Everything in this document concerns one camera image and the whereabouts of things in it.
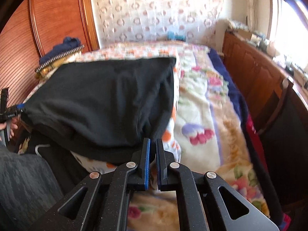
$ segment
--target black fabric bag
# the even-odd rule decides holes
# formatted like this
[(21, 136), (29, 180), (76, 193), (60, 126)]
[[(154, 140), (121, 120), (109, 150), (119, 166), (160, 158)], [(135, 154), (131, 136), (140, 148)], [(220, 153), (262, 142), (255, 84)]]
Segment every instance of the black fabric bag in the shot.
[(60, 146), (122, 164), (143, 138), (164, 133), (173, 107), (175, 58), (62, 65), (25, 103), (22, 120)]

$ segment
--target person's hand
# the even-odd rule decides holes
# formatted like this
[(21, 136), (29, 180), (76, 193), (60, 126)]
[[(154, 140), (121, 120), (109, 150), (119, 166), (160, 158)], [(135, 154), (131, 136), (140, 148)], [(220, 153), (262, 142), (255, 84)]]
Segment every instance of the person's hand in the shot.
[[(14, 130), (18, 129), (18, 126), (16, 125), (17, 119), (13, 118), (11, 121), (11, 126), (10, 126), (10, 139), (14, 136)], [(0, 130), (3, 130), (7, 127), (7, 123), (0, 123)]]

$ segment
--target lace curtain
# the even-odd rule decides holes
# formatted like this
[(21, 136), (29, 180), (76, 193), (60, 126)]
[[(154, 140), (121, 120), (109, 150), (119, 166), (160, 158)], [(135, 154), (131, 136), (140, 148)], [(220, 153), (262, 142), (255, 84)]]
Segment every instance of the lace curtain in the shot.
[(91, 0), (100, 47), (121, 41), (156, 41), (168, 31), (187, 42), (215, 47), (223, 0)]
[(247, 1), (247, 16), (248, 16), (248, 26), (250, 31), (256, 29), (257, 20), (256, 20), (256, 0), (246, 0)]

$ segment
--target metal pin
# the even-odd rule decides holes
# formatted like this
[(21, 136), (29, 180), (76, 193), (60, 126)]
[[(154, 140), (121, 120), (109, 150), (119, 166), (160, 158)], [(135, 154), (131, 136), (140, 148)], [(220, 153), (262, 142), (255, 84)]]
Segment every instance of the metal pin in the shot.
[(210, 179), (215, 179), (216, 178), (216, 173), (213, 171), (207, 172), (206, 176)]
[(170, 167), (172, 167), (172, 168), (179, 168), (180, 165), (177, 162), (172, 162), (172, 163), (170, 163)]
[(100, 176), (100, 173), (99, 172), (92, 172), (92, 173), (90, 173), (90, 178), (91, 179), (96, 179), (96, 178), (98, 178)]
[(126, 163), (126, 166), (129, 167), (129, 168), (133, 168), (133, 167), (136, 166), (136, 163), (134, 163), (133, 161), (130, 161), (130, 162)]

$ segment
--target wooden dresser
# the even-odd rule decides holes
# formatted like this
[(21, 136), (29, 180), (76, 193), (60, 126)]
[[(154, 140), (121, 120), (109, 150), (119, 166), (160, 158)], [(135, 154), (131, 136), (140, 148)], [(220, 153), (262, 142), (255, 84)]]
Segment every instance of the wooden dresser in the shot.
[(266, 54), (227, 32), (222, 52), (224, 65), (245, 97), (255, 128), (259, 130), (278, 104), (286, 73)]

